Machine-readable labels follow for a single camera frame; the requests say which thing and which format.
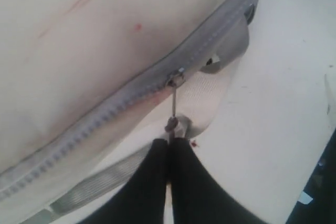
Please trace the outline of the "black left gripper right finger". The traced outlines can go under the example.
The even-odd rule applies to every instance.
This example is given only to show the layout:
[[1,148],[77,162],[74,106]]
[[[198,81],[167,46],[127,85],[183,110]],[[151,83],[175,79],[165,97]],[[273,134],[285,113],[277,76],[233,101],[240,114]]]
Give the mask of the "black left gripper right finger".
[[264,223],[221,188],[187,139],[170,141],[168,165],[174,223]]

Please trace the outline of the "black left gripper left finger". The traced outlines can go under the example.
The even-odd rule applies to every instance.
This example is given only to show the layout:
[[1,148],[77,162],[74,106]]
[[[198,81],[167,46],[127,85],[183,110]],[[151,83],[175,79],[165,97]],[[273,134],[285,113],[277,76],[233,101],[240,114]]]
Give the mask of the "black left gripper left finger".
[[129,181],[107,203],[81,223],[164,222],[168,142],[155,139]]

